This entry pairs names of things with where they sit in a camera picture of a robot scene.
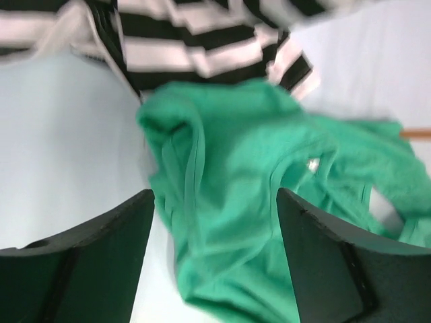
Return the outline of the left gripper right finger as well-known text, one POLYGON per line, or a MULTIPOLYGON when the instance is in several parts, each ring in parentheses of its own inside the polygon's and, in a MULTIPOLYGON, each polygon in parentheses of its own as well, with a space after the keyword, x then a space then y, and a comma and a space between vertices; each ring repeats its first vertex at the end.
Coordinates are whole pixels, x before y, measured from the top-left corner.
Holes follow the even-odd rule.
POLYGON ((302 322, 430 321, 430 250, 330 215, 285 188, 277 212, 302 322))

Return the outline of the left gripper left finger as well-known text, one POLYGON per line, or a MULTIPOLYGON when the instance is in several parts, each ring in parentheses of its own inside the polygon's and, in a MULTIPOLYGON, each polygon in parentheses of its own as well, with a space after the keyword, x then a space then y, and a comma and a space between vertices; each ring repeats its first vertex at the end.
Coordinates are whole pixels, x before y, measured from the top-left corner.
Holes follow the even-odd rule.
POLYGON ((1 250, 2 322, 129 322, 154 194, 24 248, 1 250))

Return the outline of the orange hanger front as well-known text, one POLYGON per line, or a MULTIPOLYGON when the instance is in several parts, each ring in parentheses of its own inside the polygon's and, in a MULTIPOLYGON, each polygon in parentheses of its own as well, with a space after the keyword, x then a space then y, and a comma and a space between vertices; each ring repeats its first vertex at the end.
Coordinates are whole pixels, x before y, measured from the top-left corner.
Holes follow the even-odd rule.
POLYGON ((399 135, 409 140, 430 140, 431 129, 404 129, 399 135))

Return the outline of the green tank top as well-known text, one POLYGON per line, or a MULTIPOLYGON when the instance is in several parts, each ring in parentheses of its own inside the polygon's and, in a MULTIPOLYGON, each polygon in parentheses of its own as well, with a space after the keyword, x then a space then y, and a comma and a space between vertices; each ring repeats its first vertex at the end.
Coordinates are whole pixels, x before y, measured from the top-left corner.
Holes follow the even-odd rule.
POLYGON ((137 120, 156 159, 156 208, 174 239, 176 282, 189 304, 225 322, 298 322, 276 195, 287 188, 362 229, 379 191, 405 219, 396 238, 426 245, 430 179, 393 121, 309 114, 265 81, 171 83, 137 120))

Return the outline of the black white striped tank top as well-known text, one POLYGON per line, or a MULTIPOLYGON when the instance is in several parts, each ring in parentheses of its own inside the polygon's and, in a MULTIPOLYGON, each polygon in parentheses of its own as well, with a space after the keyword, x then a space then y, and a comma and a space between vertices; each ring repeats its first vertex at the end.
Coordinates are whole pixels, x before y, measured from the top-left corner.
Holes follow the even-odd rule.
POLYGON ((265 78, 301 99, 318 83, 290 27, 357 1, 2 1, 1 62, 72 50, 136 94, 171 81, 265 78))

